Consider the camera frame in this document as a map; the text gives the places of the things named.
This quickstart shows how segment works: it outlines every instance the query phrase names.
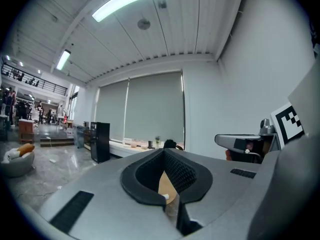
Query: black cabinet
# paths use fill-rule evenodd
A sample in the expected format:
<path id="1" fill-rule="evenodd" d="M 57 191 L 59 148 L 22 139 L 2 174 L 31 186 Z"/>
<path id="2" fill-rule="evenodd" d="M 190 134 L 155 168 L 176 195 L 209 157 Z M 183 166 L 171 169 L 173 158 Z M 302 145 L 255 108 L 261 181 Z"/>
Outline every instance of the black cabinet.
<path id="1" fill-rule="evenodd" d="M 110 159 L 110 123 L 92 122 L 90 128 L 91 158 L 98 164 Z"/>

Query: ceiling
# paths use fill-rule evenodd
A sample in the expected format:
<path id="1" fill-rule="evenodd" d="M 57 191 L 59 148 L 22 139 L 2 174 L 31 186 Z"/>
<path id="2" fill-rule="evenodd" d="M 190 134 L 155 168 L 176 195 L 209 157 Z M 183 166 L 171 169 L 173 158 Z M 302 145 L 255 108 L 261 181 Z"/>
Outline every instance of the ceiling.
<path id="1" fill-rule="evenodd" d="M 5 53 L 53 72 L 64 49 L 63 72 L 89 83 L 130 64 L 181 54 L 218 59 L 241 0 L 139 0 L 101 22 L 92 17 L 108 0 L 31 0 L 8 35 Z M 141 30 L 146 19 L 150 28 Z"/>

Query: window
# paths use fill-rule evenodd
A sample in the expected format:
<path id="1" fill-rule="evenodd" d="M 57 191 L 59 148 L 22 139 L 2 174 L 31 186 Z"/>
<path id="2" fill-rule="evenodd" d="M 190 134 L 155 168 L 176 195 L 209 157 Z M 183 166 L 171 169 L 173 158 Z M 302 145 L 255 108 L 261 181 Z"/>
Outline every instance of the window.
<path id="1" fill-rule="evenodd" d="M 181 72 L 130 80 L 125 117 L 125 137 L 184 142 L 184 98 Z"/>
<path id="2" fill-rule="evenodd" d="M 110 139 L 124 138 L 125 106 L 128 81 L 103 86 L 99 91 L 95 120 L 110 123 Z"/>
<path id="3" fill-rule="evenodd" d="M 75 109 L 76 109 L 76 104 L 77 104 L 77 96 L 74 96 L 71 99 L 71 106 L 70 106 L 70 110 L 69 110 L 69 119 L 73 120 L 75 118 Z"/>
<path id="4" fill-rule="evenodd" d="M 149 75 L 100 88 L 95 120 L 110 123 L 112 141 L 148 146 L 160 136 L 184 148 L 184 91 L 181 72 Z"/>
<path id="5" fill-rule="evenodd" d="M 79 92 L 80 87 L 79 86 L 75 86 L 74 90 L 73 90 L 73 94 L 76 94 L 77 92 Z"/>

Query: orange object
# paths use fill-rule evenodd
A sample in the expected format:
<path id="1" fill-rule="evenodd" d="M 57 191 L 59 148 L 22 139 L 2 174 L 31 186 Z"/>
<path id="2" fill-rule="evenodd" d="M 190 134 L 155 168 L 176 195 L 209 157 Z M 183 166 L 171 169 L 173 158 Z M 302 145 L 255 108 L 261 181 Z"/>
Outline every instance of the orange object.
<path id="1" fill-rule="evenodd" d="M 226 160 L 227 160 L 227 161 L 232 161 L 232 158 L 231 158 L 231 154 L 230 154 L 230 150 L 229 150 L 229 149 L 227 149 L 227 150 L 225 151 L 225 156 L 226 156 Z"/>
<path id="2" fill-rule="evenodd" d="M 177 196 L 177 191 L 165 172 L 163 172 L 160 178 L 158 193 L 160 195 L 169 195 L 169 199 L 165 201 L 167 205 L 170 204 Z"/>
<path id="3" fill-rule="evenodd" d="M 19 147 L 17 149 L 17 151 L 20 151 L 20 157 L 22 157 L 24 154 L 32 152 L 35 149 L 35 146 L 30 144 L 30 143 L 26 143 L 24 145 L 22 145 L 21 147 Z"/>

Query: glossy floor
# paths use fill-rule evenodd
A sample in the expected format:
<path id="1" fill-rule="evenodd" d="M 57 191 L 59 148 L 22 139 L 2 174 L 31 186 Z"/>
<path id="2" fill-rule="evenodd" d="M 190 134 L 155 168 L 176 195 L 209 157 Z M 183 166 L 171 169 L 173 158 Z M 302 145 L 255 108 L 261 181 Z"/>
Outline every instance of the glossy floor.
<path id="1" fill-rule="evenodd" d="M 50 138 L 66 138 L 67 133 L 65 130 L 59 129 L 55 124 L 40 124 L 39 127 L 33 129 L 34 141 L 40 142 L 40 139 Z M 8 131 L 8 141 L 19 141 L 19 126 L 11 127 Z"/>
<path id="2" fill-rule="evenodd" d="M 7 178 L 6 181 L 17 200 L 37 211 L 54 192 L 97 163 L 91 159 L 90 152 L 85 148 L 40 147 L 39 143 L 34 145 L 34 169 L 22 177 Z M 2 160 L 6 151 L 18 148 L 20 144 L 10 141 L 2 142 L 0 146 Z"/>

